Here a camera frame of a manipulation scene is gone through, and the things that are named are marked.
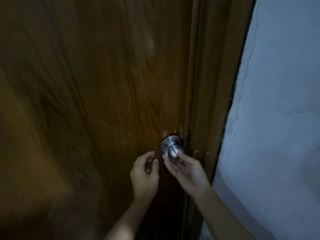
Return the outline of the person's left forearm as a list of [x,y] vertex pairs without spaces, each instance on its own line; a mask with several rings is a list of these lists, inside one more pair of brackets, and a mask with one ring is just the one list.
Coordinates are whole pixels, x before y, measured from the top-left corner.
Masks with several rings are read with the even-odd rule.
[[134,198],[130,207],[106,234],[103,240],[134,240],[139,225],[152,200],[153,197],[147,195]]

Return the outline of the brown wooden door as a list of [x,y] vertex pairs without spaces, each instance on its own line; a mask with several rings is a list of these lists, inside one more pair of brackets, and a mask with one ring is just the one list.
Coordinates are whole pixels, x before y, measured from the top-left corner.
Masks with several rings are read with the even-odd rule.
[[102,240],[155,152],[136,239],[178,240],[193,0],[0,0],[0,240]]

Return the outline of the person's right forearm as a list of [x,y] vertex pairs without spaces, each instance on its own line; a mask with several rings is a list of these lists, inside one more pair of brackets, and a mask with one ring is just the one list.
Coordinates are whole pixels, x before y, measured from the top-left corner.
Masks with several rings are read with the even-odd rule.
[[256,240],[211,185],[196,187],[192,198],[215,240]]

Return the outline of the person's left hand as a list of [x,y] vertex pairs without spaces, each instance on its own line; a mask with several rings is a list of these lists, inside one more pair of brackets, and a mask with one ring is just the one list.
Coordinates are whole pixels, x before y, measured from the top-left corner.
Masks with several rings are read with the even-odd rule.
[[134,162],[130,172],[134,198],[143,195],[154,198],[158,191],[159,178],[149,178],[154,157],[155,152],[150,151],[139,156]]

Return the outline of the silver metal door knob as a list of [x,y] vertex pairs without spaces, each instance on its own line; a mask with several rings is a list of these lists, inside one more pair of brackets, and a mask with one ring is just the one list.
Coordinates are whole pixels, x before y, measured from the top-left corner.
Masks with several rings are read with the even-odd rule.
[[183,160],[178,156],[179,151],[185,153],[184,141],[180,136],[176,134],[168,135],[161,142],[162,154],[166,155],[173,164],[183,163]]

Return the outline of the brown wooden door frame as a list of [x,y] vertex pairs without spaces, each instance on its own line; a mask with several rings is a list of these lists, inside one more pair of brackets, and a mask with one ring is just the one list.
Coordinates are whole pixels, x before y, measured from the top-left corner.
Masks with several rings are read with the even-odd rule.
[[256,0],[193,0],[186,152],[213,183]]

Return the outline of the person's right hand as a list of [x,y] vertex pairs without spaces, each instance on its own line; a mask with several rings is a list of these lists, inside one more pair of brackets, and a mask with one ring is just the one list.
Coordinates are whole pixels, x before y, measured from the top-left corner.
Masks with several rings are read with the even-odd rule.
[[177,179],[182,189],[190,196],[198,197],[211,187],[199,161],[198,165],[188,165],[186,162],[174,164],[169,161],[166,155],[163,154],[162,158],[167,170]]

